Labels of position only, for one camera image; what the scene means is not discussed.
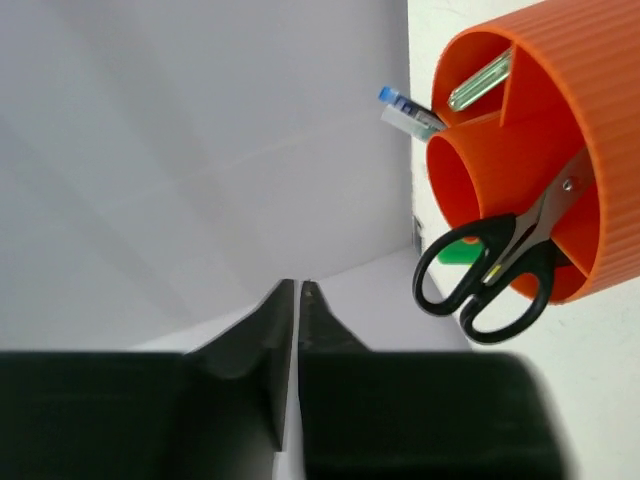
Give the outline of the black handled scissors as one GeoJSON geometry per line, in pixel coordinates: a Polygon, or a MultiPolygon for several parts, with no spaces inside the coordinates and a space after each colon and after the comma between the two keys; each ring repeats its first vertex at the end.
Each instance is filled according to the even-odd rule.
{"type": "Polygon", "coordinates": [[[415,268],[412,293],[416,304],[434,316],[460,310],[459,323],[466,336],[484,345],[509,340],[528,329],[548,305],[555,282],[558,248],[552,240],[556,224],[594,184],[595,175],[587,149],[580,150],[553,178],[524,213],[506,213],[454,228],[426,249],[415,268]],[[431,262],[441,250],[458,240],[475,238],[482,251],[469,270],[444,299],[426,298],[423,281],[431,262]],[[526,311],[509,325],[491,332],[475,328],[478,315],[522,275],[537,282],[526,311]]]}

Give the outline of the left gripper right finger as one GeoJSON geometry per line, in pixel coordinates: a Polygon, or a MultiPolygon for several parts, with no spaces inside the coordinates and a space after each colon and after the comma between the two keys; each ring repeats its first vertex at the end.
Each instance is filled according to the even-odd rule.
{"type": "Polygon", "coordinates": [[[303,284],[298,391],[309,479],[561,479],[530,370],[508,354],[367,348],[303,284]]]}

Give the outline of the green correction tape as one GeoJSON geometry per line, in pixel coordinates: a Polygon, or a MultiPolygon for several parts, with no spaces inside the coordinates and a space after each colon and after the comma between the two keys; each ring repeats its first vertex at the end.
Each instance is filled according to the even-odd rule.
{"type": "Polygon", "coordinates": [[[449,108],[463,111],[504,83],[511,73],[512,56],[512,49],[505,50],[462,82],[449,95],[449,108]]]}

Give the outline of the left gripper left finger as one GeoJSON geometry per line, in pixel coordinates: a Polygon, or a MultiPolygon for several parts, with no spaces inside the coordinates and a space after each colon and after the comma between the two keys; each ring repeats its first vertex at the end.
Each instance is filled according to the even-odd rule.
{"type": "Polygon", "coordinates": [[[282,450],[295,284],[188,353],[5,351],[5,479],[268,479],[282,450]]]}

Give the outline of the blue pen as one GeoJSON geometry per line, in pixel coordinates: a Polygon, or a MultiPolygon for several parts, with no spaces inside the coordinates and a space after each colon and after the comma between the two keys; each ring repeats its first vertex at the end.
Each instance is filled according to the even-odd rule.
{"type": "Polygon", "coordinates": [[[385,86],[378,94],[378,99],[399,110],[404,115],[435,129],[443,130],[445,123],[431,110],[401,94],[398,90],[385,86]]]}

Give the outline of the orange round organizer container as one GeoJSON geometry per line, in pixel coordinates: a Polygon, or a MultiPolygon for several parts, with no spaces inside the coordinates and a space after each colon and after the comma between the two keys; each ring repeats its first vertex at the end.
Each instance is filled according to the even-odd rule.
{"type": "Polygon", "coordinates": [[[432,106],[447,129],[426,147],[449,225],[523,213],[579,150],[595,183],[552,238],[569,258],[551,299],[570,302],[639,274],[639,5],[543,1],[457,34],[432,106]],[[507,49],[511,73],[467,109],[451,92],[507,49]]]}

